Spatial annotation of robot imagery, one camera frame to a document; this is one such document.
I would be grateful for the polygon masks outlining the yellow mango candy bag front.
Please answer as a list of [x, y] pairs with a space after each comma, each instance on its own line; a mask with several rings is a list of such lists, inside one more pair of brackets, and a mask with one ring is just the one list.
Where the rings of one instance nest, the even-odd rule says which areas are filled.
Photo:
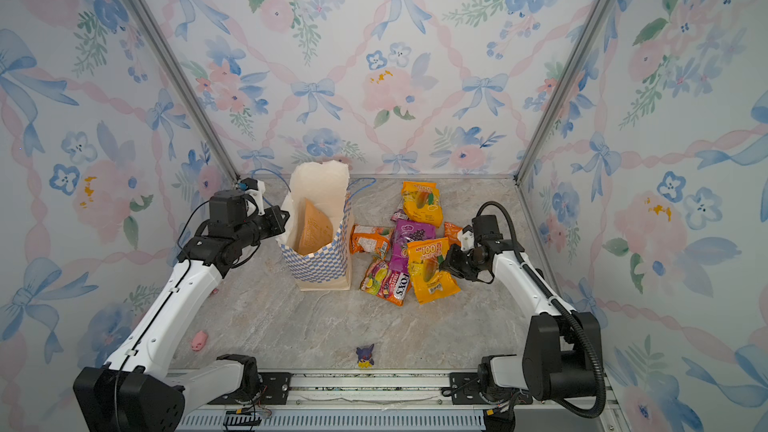
[[451, 273], [441, 269], [450, 246], [447, 238], [408, 244], [408, 273], [420, 305], [453, 296], [461, 291]]

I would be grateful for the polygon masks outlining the blue checkered paper bag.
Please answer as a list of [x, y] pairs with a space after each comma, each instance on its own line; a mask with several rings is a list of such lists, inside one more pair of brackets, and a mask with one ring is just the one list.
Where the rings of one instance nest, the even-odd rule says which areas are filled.
[[337, 160], [306, 162], [294, 169], [280, 205], [290, 218], [276, 241], [301, 291], [351, 287], [352, 198], [374, 182], [352, 182], [349, 166]]

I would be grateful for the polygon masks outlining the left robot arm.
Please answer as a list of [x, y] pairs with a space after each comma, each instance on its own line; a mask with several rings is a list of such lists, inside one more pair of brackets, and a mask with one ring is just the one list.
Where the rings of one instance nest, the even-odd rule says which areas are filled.
[[252, 356], [224, 354], [208, 366], [173, 378], [173, 355], [206, 299], [243, 252], [285, 231], [290, 215], [230, 212], [214, 206], [182, 247], [157, 300], [99, 367], [85, 367], [73, 391], [90, 431], [173, 431], [191, 412], [226, 396], [254, 404], [265, 387]]

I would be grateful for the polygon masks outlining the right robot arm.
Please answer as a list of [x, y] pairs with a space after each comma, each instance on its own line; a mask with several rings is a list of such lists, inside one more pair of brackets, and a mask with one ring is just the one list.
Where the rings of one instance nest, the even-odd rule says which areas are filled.
[[526, 392], [578, 416], [594, 418], [607, 403], [600, 326], [560, 297], [533, 267], [524, 249], [508, 240], [482, 241], [472, 249], [450, 246], [440, 269], [471, 282], [503, 285], [523, 313], [523, 352], [482, 359], [480, 390], [492, 401]]

